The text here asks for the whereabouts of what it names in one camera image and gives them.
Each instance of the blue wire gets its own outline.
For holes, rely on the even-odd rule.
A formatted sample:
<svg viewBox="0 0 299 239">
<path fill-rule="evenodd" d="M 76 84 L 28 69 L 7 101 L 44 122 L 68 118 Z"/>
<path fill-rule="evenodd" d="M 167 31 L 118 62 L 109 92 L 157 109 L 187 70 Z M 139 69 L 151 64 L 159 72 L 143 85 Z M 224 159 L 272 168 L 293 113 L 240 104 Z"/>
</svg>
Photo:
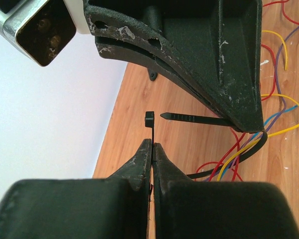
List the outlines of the blue wire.
<svg viewBox="0 0 299 239">
<path fill-rule="evenodd" d="M 293 110 L 296 109 L 297 107 L 298 107 L 297 105 L 295 105 L 295 106 L 293 106 L 293 107 L 290 107 L 289 109 L 285 110 L 284 113 L 293 111 Z M 270 117 L 265 121 L 264 126 L 266 126 L 266 124 L 268 124 L 269 121 L 270 121 L 272 118 L 276 117 L 279 113 L 280 113 L 280 112 L 275 113 L 275 114 L 273 114 L 272 116 L 270 116 Z M 259 135 L 259 133 L 254 134 L 254 135 L 251 137 L 250 141 L 253 140 L 255 137 L 257 137 L 257 135 Z M 230 164 L 226 167 L 226 169 L 224 170 L 223 175 L 221 176 L 220 179 L 223 178 L 223 176 L 225 175 L 226 171 L 231 167 L 231 165 L 232 165 L 232 163 L 230 163 Z"/>
<path fill-rule="evenodd" d="M 297 31 L 297 30 L 299 30 L 299 26 L 298 27 L 296 27 L 286 38 L 285 38 L 285 42 L 287 42 L 288 41 L 288 39 Z M 278 81 L 278 60 L 279 60 L 279 56 L 280 56 L 280 53 L 281 53 L 281 51 L 282 51 L 282 49 L 283 49 L 283 46 L 281 45 L 280 46 L 280 48 L 279 48 L 279 51 L 278 51 L 278 53 L 277 53 L 277 56 L 276 56 L 276 64 L 275 64 L 275 74 L 276 74 L 276 85 L 277 85 L 277 91 L 278 91 L 278 93 L 279 94 L 281 94 L 281 90 L 280 90 L 280 87 L 279 87 L 279 81 Z M 268 126 L 268 129 L 267 130 L 269 130 L 270 128 L 271 128 L 271 126 L 273 126 L 273 124 L 275 123 L 275 121 L 276 121 L 276 119 L 280 116 L 280 115 L 282 115 L 283 113 L 285 113 L 286 112 L 286 101 L 284 100 L 284 98 L 282 98 L 283 99 L 283 102 L 284 102 L 284 109 L 282 110 L 282 111 L 280 111 L 279 113 L 277 113 L 276 114 L 276 118 L 275 118 L 275 120 L 274 121 L 272 121 L 271 122 L 271 124 L 270 124 L 270 126 Z M 296 106 L 294 106 L 294 107 L 291 107 L 288 111 L 292 111 L 292 110 L 294 110 L 296 108 Z M 231 167 L 231 165 L 232 165 L 232 163 L 229 163 L 228 165 L 227 165 L 227 168 L 226 168 L 226 170 L 224 170 L 224 172 L 223 172 L 223 175 L 222 175 L 222 177 L 224 176 L 224 174 L 225 174 L 225 172 L 227 171 L 227 169 L 229 168 L 229 167 Z"/>
<path fill-rule="evenodd" d="M 296 109 L 297 107 L 298 107 L 298 106 L 295 105 L 295 106 L 293 106 L 293 107 L 291 107 L 291 108 L 285 110 L 284 113 L 293 111 L 293 110 Z M 264 126 L 266 126 L 266 124 L 268 124 L 269 121 L 270 121 L 273 117 L 275 117 L 276 115 L 278 115 L 278 114 L 279 114 L 279 113 L 275 113 L 274 115 L 270 116 L 270 117 L 265 121 Z M 257 137 L 257 135 L 259 135 L 259 133 L 254 134 L 254 135 L 251 137 L 250 141 L 253 140 L 255 137 Z"/>
</svg>

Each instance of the black plastic housing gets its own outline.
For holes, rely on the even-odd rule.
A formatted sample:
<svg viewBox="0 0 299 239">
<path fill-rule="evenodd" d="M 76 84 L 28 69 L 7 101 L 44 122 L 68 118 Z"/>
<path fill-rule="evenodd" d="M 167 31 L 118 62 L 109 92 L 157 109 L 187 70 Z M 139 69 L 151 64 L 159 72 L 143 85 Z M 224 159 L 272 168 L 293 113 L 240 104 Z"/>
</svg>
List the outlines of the black plastic housing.
<svg viewBox="0 0 299 239">
<path fill-rule="evenodd" d="M 264 129 L 261 0 L 84 0 L 99 54 L 158 72 L 236 130 Z"/>
</svg>

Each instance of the metal connector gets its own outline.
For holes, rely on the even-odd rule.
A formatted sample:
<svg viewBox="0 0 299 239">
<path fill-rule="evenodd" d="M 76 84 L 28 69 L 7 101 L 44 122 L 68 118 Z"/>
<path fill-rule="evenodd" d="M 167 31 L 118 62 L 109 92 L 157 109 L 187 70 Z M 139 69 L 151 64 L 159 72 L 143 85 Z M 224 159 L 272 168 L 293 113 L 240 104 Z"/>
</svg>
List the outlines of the metal connector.
<svg viewBox="0 0 299 239">
<path fill-rule="evenodd" d="M 76 33 L 63 0 L 23 0 L 0 11 L 0 34 L 20 52 L 47 66 Z"/>
</svg>

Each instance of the white plastic piece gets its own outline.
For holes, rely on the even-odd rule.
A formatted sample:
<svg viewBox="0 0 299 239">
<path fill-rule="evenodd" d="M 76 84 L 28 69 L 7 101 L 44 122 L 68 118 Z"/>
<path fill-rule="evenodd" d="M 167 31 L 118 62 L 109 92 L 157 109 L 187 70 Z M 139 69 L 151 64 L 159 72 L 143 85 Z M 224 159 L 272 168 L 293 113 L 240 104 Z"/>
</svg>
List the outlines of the white plastic piece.
<svg viewBox="0 0 299 239">
<path fill-rule="evenodd" d="M 81 34 L 91 34 L 83 13 L 83 0 L 64 0 L 76 29 Z"/>
</svg>

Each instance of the wood grain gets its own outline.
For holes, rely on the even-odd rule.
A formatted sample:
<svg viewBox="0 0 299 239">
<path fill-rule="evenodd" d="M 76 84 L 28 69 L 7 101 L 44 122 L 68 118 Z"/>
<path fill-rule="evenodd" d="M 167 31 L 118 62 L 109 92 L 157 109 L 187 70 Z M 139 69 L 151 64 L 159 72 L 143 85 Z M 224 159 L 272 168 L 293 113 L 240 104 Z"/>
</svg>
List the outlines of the wood grain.
<svg viewBox="0 0 299 239">
<path fill-rule="evenodd" d="M 290 1 L 286 13 L 299 21 L 299 1 Z M 281 5 L 264 8 L 263 30 L 274 30 L 284 38 L 296 25 L 281 14 Z M 262 43 L 277 52 L 281 45 L 278 37 L 264 33 Z M 299 31 L 287 42 L 289 68 L 284 71 L 284 57 L 279 62 L 279 81 L 283 94 L 299 101 Z M 261 51 L 262 93 L 272 86 L 273 65 L 266 49 Z M 287 101 L 288 107 L 293 104 Z M 263 103 L 264 118 L 276 113 L 282 105 L 277 97 Z M 169 159 L 185 173 L 193 173 L 201 164 L 219 160 L 235 143 L 230 130 L 225 127 L 167 121 L 159 117 L 164 112 L 213 116 L 191 95 L 159 76 L 155 82 L 148 78 L 147 70 L 129 64 L 114 107 L 104 139 L 94 177 L 107 177 L 130 159 L 151 130 L 144 127 L 145 111 L 155 111 L 155 141 L 162 144 Z M 271 132 L 290 127 L 299 122 L 299 110 L 284 114 Z M 277 185 L 293 211 L 299 226 L 299 128 L 270 138 L 266 145 L 239 167 L 245 181 L 266 181 Z M 153 205 L 150 213 L 150 238 L 154 238 Z"/>
</svg>

